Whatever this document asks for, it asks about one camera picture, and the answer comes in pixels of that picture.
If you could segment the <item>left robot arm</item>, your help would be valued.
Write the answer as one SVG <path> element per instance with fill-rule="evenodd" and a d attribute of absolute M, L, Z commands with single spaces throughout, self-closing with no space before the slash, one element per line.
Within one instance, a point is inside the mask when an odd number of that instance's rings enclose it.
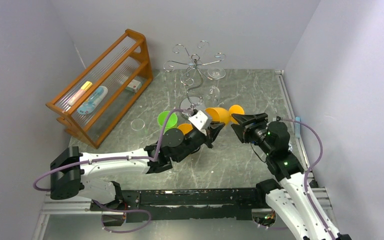
<path fill-rule="evenodd" d="M 204 130 L 193 128 L 186 134 L 171 128 L 163 134 L 161 146 L 154 143 L 128 152 L 93 154 L 80 152 L 77 146 L 68 147 L 50 164 L 50 198 L 66 200 L 79 196 L 117 210 L 123 203 L 121 185 L 103 181 L 102 177 L 168 171 L 174 162 L 180 163 L 202 145 L 212 148 L 224 127 L 224 123 L 213 122 Z"/>

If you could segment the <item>clear wine glass handled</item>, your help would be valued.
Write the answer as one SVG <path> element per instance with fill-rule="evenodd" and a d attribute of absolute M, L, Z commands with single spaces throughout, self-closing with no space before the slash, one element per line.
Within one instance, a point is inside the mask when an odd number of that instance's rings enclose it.
<path fill-rule="evenodd" d="M 216 107 L 219 104 L 221 98 L 221 92 L 218 88 L 219 80 L 226 76 L 226 71 L 221 67 L 211 67 L 207 70 L 207 74 L 210 81 L 210 86 L 205 90 L 205 100 L 207 107 Z"/>

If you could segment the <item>orange goblet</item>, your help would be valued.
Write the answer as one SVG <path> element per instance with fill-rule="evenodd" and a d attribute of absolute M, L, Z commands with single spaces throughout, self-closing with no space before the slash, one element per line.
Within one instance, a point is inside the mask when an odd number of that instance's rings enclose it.
<path fill-rule="evenodd" d="M 238 104 L 232 105 L 229 109 L 223 107 L 208 107 L 205 109 L 205 112 L 212 117 L 213 122 L 225 123 L 226 125 L 229 123 L 238 124 L 232 117 L 232 114 L 245 114 L 244 109 Z"/>
<path fill-rule="evenodd" d="M 183 133 L 184 136 L 194 129 L 193 125 L 190 123 L 182 123 L 178 125 L 177 128 Z"/>

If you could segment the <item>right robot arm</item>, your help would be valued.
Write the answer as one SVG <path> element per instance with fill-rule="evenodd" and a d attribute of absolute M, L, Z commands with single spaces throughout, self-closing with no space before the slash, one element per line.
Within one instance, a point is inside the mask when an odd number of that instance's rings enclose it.
<path fill-rule="evenodd" d="M 297 240 L 349 240 L 330 220 L 318 202 L 298 158 L 289 150 L 287 125 L 278 117 L 269 121 L 266 113 L 233 113 L 231 125 L 244 144 L 258 146 L 273 179 L 256 185 L 255 202 L 270 207 Z"/>

